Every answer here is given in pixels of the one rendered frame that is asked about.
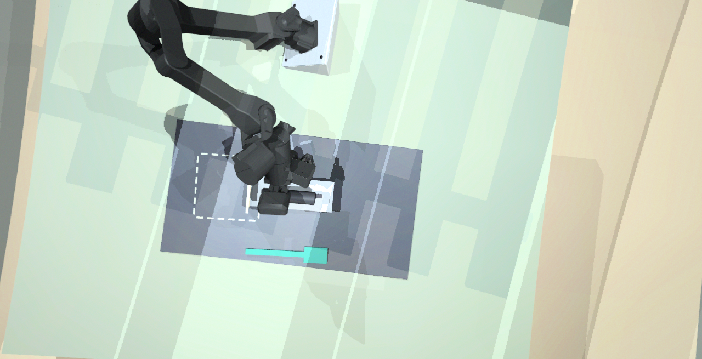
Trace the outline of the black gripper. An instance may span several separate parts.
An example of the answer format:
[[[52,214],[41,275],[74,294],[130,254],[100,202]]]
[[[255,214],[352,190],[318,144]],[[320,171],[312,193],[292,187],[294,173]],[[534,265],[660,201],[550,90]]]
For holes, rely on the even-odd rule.
[[[260,214],[270,215],[286,215],[290,205],[291,192],[288,192],[288,185],[291,181],[287,180],[288,174],[292,167],[293,159],[298,159],[296,151],[291,150],[291,158],[283,164],[275,164],[274,168],[266,174],[263,179],[264,184],[270,184],[269,191],[264,191],[260,194],[257,209]]]

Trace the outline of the teal flat trowel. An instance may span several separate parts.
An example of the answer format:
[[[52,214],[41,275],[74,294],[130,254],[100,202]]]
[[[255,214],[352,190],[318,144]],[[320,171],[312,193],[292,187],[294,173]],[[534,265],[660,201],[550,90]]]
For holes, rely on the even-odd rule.
[[[305,252],[246,248],[245,254],[302,257],[304,258],[304,263],[327,264],[327,250],[328,248],[319,247],[305,247]]]

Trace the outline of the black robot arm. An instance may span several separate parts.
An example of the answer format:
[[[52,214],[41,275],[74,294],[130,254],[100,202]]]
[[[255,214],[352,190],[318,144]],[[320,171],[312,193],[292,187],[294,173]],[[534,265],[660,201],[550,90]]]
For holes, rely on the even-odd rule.
[[[269,102],[236,91],[186,57],[182,34],[245,38],[253,43],[255,50],[265,51],[284,41],[303,54],[318,47],[317,20],[305,20],[295,7],[284,13],[247,16],[188,7],[180,0],[138,0],[127,18],[159,74],[223,110],[240,129],[243,150],[231,158],[239,180],[255,186],[275,164],[290,160],[290,135],[296,131],[295,127],[283,121],[274,127],[276,112]],[[286,181],[309,187],[316,167],[313,155],[292,157],[291,165]]]

